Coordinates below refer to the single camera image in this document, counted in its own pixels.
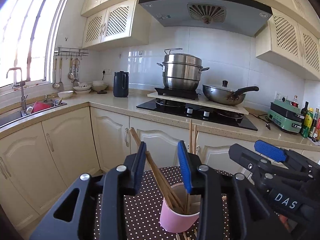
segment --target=green bottle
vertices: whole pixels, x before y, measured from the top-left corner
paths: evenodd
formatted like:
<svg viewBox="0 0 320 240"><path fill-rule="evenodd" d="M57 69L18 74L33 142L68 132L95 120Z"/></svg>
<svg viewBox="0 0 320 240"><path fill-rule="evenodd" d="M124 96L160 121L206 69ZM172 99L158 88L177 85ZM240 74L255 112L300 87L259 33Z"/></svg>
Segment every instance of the green bottle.
<svg viewBox="0 0 320 240"><path fill-rule="evenodd" d="M310 107L308 109L308 112L306 113L306 117L304 118L304 122L301 129L301 135L304 138L308 137L308 133L312 125L312 120L313 120L313 108Z"/></svg>

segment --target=range hood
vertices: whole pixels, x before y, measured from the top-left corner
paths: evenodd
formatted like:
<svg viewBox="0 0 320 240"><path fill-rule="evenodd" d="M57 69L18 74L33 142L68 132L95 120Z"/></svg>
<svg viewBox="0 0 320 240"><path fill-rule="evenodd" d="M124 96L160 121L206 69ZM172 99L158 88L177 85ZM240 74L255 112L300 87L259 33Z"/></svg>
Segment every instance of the range hood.
<svg viewBox="0 0 320 240"><path fill-rule="evenodd" d="M139 0L163 26L221 29L247 36L272 16L270 6L254 0Z"/></svg>

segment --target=dark blue thermos jug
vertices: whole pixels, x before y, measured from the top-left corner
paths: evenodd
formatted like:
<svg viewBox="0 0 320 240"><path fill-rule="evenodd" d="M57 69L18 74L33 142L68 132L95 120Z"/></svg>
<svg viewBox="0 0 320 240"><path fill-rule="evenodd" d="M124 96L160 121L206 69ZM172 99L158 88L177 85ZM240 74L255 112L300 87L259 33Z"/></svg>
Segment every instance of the dark blue thermos jug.
<svg viewBox="0 0 320 240"><path fill-rule="evenodd" d="M125 98L129 94L129 73L115 72L113 78L113 95L116 98Z"/></svg>

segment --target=round table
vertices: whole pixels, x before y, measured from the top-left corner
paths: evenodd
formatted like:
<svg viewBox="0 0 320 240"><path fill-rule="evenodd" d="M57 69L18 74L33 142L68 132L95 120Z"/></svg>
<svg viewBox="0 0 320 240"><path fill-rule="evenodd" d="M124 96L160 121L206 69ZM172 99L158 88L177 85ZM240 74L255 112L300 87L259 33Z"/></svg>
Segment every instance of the round table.
<svg viewBox="0 0 320 240"><path fill-rule="evenodd" d="M167 167L160 168L164 177L167 179L170 185L181 183L180 167ZM231 176L230 173L225 171L219 171L225 175ZM101 195L98 197L96 221L100 220L99 201ZM126 219L126 230L128 240L177 240L176 234L166 232L159 223L161 206L163 196L158 188L157 182L153 176L152 171L145 171L140 193L136 196L124 196L124 209ZM228 225L228 207L227 202L223 200L224 208L224 236L226 240L229 240L229 225ZM194 229L198 229L199 221L196 221L193 226L186 231L187 237L191 240L196 240ZM94 240L99 240L99 222L95 224L94 228ZM184 240L183 234L180 233L180 239Z"/></svg>

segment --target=faucet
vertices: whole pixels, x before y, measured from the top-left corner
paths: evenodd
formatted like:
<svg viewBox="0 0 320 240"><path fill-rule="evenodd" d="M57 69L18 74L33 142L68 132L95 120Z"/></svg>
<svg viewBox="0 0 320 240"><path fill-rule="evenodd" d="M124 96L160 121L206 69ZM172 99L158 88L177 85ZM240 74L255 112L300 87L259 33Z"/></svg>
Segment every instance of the faucet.
<svg viewBox="0 0 320 240"><path fill-rule="evenodd" d="M26 106L26 99L28 97L28 94L26 96L24 96L24 91L23 91L23 86L26 84L25 81L22 80L22 70L20 67L13 67L13 68L9 68L7 71L7 75L5 76L5 78L8 78L8 73L10 70L20 70L21 71L21 81L20 81L20 87L21 87L21 106L22 106L22 110L25 113L27 110L27 106Z"/></svg>

